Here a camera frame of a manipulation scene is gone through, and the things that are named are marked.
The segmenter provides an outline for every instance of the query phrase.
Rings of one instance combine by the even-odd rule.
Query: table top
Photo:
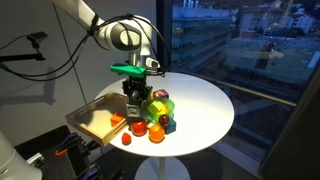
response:
[[[123,94],[122,80],[102,90],[97,97],[108,92]],[[166,73],[148,76],[147,84],[153,90],[165,89],[175,103],[176,131],[165,135],[161,143],[152,143],[148,133],[134,136],[125,128],[110,143],[125,151],[152,157],[180,156],[200,151],[219,141],[229,131],[234,119],[234,108],[228,96],[215,85],[190,75]],[[123,145],[121,136],[132,137],[130,145]]]

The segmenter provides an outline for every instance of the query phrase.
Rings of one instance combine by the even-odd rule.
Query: round white table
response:
[[[123,94],[122,81],[116,81],[101,91]],[[148,133],[142,137],[132,135],[130,145],[123,145],[124,132],[110,143],[130,153],[149,156],[139,167],[136,179],[190,179],[185,166],[175,156],[200,151],[219,141],[229,131],[234,118],[234,108],[228,96],[215,85],[190,75],[166,73],[147,77],[153,91],[165,89],[175,103],[176,131],[165,135],[161,143],[152,143]]]

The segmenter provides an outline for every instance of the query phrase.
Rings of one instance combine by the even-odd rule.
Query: blue block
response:
[[[170,134],[174,131],[176,131],[177,123],[172,118],[170,118],[170,124],[166,127],[164,127],[165,133]]]

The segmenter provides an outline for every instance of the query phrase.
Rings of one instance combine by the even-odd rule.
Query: orange ball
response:
[[[159,143],[164,139],[165,131],[160,124],[155,124],[149,128],[149,139],[154,143]]]

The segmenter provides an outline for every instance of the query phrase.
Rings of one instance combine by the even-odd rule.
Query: night city view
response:
[[[224,141],[263,161],[319,66],[320,0],[173,2],[173,69],[230,97]]]

